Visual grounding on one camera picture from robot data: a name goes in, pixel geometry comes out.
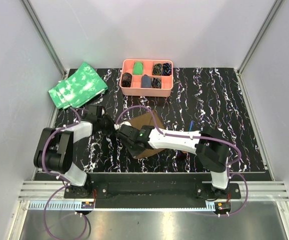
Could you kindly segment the brown cloth napkin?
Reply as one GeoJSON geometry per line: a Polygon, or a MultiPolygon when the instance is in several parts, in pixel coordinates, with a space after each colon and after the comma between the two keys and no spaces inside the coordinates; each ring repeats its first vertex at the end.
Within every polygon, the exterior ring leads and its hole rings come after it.
{"type": "MultiPolygon", "coordinates": [[[[157,126],[163,130],[166,129],[165,125],[163,124],[161,118],[158,116],[157,111],[153,110],[153,115],[154,117],[152,117],[150,112],[144,113],[140,116],[134,117],[132,119],[130,119],[128,122],[135,127],[138,130],[141,130],[143,126],[155,126],[154,124],[154,120],[156,120],[157,126]]],[[[153,155],[156,155],[160,152],[162,152],[164,150],[164,148],[159,148],[159,149],[146,149],[143,151],[129,151],[129,153],[131,154],[131,156],[134,159],[141,159],[141,158],[148,158],[151,157],[153,155]]]]}

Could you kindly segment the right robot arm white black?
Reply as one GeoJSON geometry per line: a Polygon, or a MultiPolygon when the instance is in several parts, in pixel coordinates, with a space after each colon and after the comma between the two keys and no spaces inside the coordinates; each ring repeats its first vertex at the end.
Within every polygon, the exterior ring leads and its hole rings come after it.
{"type": "Polygon", "coordinates": [[[133,157],[146,150],[171,149],[196,155],[211,174],[210,198],[223,198],[230,191],[228,157],[230,147],[223,140],[212,138],[213,129],[200,131],[172,131],[144,125],[141,129],[123,122],[116,127],[117,138],[133,157]]]}

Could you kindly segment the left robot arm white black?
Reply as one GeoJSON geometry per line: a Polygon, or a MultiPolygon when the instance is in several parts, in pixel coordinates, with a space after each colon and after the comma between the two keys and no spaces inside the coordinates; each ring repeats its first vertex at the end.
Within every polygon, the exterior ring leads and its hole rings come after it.
{"type": "Polygon", "coordinates": [[[87,173],[73,163],[74,143],[98,132],[110,134],[114,124],[102,105],[90,104],[86,115],[77,115],[74,123],[44,128],[33,158],[34,166],[75,186],[81,198],[89,197],[93,186],[87,182],[87,173]]]}

